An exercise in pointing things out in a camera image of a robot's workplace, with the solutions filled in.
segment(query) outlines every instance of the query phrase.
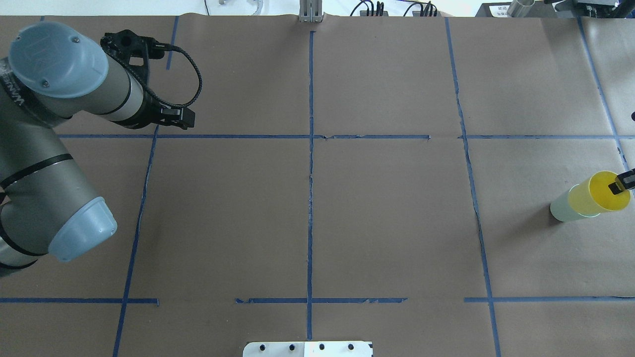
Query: light blue joint cap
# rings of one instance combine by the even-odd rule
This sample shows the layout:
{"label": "light blue joint cap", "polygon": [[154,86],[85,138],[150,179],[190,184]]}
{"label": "light blue joint cap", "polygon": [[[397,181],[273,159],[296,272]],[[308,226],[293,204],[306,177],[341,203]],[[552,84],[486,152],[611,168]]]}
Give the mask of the light blue joint cap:
{"label": "light blue joint cap", "polygon": [[86,253],[117,231],[117,222],[103,197],[79,209],[57,232],[48,252],[60,262],[69,262]]}
{"label": "light blue joint cap", "polygon": [[89,94],[108,75],[108,58],[96,42],[51,21],[20,30],[11,42],[9,64],[32,91],[54,98]]}

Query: yellow cup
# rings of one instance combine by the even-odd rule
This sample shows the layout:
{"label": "yellow cup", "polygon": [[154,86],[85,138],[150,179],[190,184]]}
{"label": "yellow cup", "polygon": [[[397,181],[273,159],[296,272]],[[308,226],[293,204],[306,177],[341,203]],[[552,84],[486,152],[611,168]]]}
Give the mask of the yellow cup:
{"label": "yellow cup", "polygon": [[613,194],[608,188],[615,182],[617,174],[600,171],[586,181],[575,186],[569,193],[569,205],[582,215],[596,215],[604,212],[623,210],[631,202],[631,193],[624,191]]}

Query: metal bracket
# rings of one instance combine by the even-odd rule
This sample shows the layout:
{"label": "metal bracket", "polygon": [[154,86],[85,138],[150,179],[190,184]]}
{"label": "metal bracket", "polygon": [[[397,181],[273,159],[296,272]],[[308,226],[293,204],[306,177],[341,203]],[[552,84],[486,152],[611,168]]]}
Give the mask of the metal bracket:
{"label": "metal bracket", "polygon": [[252,342],[243,357],[372,357],[373,343],[363,341]]}
{"label": "metal bracket", "polygon": [[322,22],[322,0],[300,0],[300,22]]}

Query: silver tube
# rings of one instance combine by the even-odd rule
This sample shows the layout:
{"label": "silver tube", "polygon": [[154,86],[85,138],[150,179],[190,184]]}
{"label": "silver tube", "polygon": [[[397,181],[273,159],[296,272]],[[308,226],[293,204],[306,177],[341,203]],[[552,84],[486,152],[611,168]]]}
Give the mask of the silver tube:
{"label": "silver tube", "polygon": [[512,0],[509,9],[507,9],[507,15],[509,17],[525,17],[529,14],[534,3],[535,0]]}

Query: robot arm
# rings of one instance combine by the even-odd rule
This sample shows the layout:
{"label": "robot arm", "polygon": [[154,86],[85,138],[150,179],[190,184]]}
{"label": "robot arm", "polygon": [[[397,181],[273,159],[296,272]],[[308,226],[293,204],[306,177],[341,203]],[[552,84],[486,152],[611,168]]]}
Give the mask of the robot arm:
{"label": "robot arm", "polygon": [[[148,60],[176,46],[126,30],[100,47],[70,27],[40,22],[22,29],[0,59],[0,276],[53,254],[70,261],[117,229],[53,127],[81,111],[126,128],[150,123],[194,126],[187,104],[161,100],[147,87]],[[130,66],[130,57],[144,59]]]}

